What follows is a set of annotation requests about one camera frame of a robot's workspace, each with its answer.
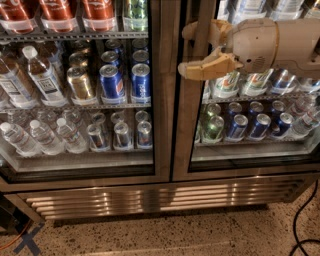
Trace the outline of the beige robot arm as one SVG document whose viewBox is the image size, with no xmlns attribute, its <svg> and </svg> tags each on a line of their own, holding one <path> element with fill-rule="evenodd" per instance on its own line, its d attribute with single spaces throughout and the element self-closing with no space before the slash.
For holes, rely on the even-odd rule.
<svg viewBox="0 0 320 256">
<path fill-rule="evenodd" d="M 236 25 L 213 19 L 206 39 L 214 51 L 202 60 L 179 64 L 182 77 L 204 81 L 235 70 L 262 73 L 274 68 L 320 79 L 319 19 L 258 18 Z"/>
</svg>

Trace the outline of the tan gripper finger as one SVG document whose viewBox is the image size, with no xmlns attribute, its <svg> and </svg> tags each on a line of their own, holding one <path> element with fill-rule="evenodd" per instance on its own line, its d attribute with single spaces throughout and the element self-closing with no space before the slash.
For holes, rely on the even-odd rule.
<svg viewBox="0 0 320 256">
<path fill-rule="evenodd" d="M 194 40 L 198 27 L 198 21 L 186 25 L 182 30 L 182 38 Z M 205 38 L 211 45 L 223 45 L 227 42 L 228 33 L 232 28 L 233 25 L 228 21 L 212 19 L 209 23 L 209 32 Z"/>
<path fill-rule="evenodd" d="M 224 77 L 227 73 L 242 67 L 243 64 L 233 53 L 224 53 L 218 47 L 201 61 L 180 63 L 178 72 L 185 79 L 205 81 Z"/>
</svg>

